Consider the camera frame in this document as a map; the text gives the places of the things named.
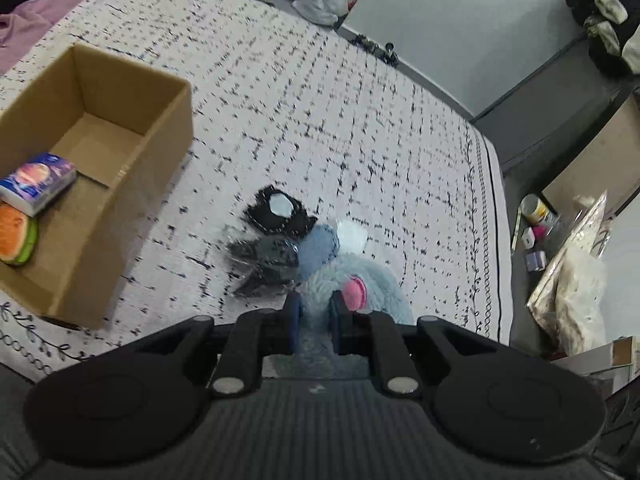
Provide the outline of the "brown cardboard box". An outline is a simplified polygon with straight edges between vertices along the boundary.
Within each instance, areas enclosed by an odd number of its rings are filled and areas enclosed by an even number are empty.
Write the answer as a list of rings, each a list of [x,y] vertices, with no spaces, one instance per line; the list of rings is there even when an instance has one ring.
[[[38,212],[28,261],[2,264],[2,289],[47,322],[99,328],[192,140],[187,81],[84,44],[66,49],[1,113],[2,176],[41,182],[44,154],[76,169]]]

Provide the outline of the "patterned gift bag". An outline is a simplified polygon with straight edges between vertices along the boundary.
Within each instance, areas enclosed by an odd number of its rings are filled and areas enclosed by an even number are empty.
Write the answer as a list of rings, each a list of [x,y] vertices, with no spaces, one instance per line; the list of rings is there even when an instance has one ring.
[[[600,303],[606,265],[592,251],[607,201],[606,193],[575,197],[582,210],[526,302],[540,328],[568,356],[605,344]]]

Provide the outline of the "hanging black jacket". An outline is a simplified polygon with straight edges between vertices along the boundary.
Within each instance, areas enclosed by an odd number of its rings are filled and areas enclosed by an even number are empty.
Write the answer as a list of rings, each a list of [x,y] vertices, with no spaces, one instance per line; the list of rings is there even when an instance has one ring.
[[[639,76],[639,0],[564,0],[585,29],[588,53],[611,79]]]

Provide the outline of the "white plastic bag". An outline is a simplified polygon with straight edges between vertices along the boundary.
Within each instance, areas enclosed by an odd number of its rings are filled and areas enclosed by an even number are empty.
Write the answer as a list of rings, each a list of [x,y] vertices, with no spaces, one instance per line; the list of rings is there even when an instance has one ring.
[[[316,25],[333,27],[344,18],[357,0],[294,0],[293,9]]]

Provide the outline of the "purple bed sheet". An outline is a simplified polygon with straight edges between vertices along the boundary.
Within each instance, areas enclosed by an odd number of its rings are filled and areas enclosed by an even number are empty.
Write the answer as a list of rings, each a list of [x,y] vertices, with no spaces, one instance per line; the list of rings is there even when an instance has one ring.
[[[53,25],[84,0],[27,0],[1,15],[1,73],[4,75]]]

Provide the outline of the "black shiny packaged item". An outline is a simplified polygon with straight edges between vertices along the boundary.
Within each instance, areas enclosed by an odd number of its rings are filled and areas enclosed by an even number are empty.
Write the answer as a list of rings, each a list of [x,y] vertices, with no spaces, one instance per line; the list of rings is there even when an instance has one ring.
[[[229,240],[231,261],[244,266],[246,277],[235,289],[237,297],[280,294],[297,282],[299,250],[295,240],[284,235]]]

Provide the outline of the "black stitched fabric pouch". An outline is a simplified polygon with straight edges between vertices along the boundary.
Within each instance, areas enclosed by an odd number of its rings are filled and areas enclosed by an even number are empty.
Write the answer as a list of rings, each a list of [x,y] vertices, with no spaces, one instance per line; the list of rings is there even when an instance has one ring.
[[[254,203],[244,210],[245,220],[266,235],[284,235],[299,240],[317,223],[304,205],[272,185],[258,190]]]

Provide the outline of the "blue tissue pack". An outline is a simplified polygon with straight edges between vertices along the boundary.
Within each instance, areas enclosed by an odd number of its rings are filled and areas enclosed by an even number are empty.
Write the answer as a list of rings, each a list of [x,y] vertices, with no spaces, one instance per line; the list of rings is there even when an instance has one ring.
[[[76,167],[67,159],[42,153],[1,180],[1,199],[23,214],[35,217],[76,178]]]

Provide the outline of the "black dumbbell set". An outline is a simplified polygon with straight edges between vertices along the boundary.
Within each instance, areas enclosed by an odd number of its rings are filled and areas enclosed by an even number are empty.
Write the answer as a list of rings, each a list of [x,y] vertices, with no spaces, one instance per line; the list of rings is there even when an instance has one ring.
[[[364,35],[356,35],[352,40],[350,40],[350,43],[353,46],[366,51],[370,55],[373,55],[375,58],[389,66],[397,67],[399,64],[399,58],[395,52],[395,46],[391,42],[388,42],[384,47],[381,47],[375,41]]]

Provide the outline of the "white soft packet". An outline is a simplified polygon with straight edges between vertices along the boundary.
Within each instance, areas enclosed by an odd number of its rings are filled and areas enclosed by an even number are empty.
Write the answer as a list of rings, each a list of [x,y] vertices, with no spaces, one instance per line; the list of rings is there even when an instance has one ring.
[[[352,220],[340,220],[336,224],[336,235],[341,254],[362,254],[368,240],[368,232]]]

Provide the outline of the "yellow white cup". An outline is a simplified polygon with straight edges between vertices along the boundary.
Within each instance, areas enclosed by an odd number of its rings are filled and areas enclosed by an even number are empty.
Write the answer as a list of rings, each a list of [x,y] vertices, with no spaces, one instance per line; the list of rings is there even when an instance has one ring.
[[[521,215],[531,226],[552,228],[556,222],[556,215],[535,194],[526,195],[518,207]]]

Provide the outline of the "orange burger plush toy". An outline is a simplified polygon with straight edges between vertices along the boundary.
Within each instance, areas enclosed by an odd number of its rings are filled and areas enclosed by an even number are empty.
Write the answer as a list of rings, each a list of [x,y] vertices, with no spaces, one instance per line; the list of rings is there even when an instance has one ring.
[[[23,214],[7,203],[0,205],[0,258],[9,266],[25,264],[38,237],[38,223],[35,218]]]

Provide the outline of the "white patterned bed cover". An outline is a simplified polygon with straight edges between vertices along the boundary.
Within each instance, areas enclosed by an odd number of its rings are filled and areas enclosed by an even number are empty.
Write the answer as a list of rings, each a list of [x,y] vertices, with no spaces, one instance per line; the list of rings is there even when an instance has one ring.
[[[415,315],[500,342],[513,318],[509,222],[494,147],[404,74],[255,0],[85,0],[1,81],[11,103],[71,44],[190,82],[194,139],[99,330],[1,300],[1,362],[30,380],[207,314],[233,321],[241,275],[221,235],[265,185],[368,233]]]

